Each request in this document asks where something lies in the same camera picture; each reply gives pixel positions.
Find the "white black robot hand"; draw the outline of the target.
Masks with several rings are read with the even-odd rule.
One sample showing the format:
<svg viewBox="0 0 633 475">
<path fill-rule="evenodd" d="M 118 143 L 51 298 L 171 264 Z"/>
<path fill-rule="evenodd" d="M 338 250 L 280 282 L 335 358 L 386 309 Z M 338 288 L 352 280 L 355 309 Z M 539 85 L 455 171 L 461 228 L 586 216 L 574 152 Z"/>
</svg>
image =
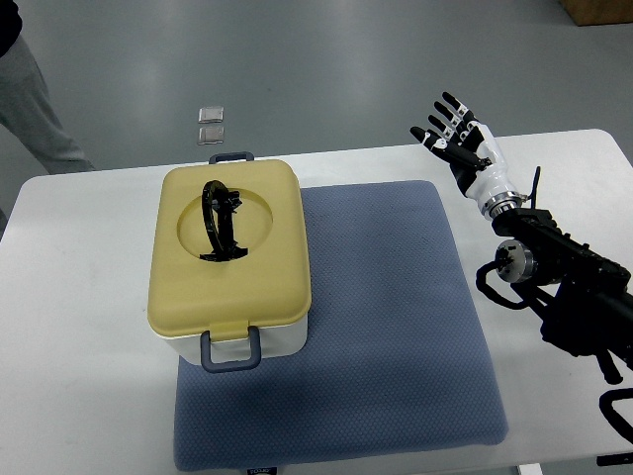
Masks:
<svg viewBox="0 0 633 475">
<path fill-rule="evenodd" d="M 510 182 L 502 151 L 487 125 L 448 92 L 434 103 L 429 129 L 410 133 L 428 151 L 449 165 L 459 191 L 475 201 L 488 220 L 521 206 L 525 197 Z"/>
</svg>

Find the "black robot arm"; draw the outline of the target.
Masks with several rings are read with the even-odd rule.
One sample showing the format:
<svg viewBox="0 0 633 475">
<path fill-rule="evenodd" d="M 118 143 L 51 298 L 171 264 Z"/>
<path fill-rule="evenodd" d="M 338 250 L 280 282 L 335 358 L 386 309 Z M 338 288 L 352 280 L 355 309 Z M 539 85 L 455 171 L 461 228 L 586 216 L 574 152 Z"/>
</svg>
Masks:
<svg viewBox="0 0 633 475">
<path fill-rule="evenodd" d="M 504 241 L 493 261 L 476 273 L 489 300 L 511 310 L 531 309 L 544 341 L 578 356 L 596 358 L 605 381 L 623 378 L 614 361 L 632 363 L 630 272 L 563 233 L 536 195 L 504 191 L 482 213 Z"/>
</svg>

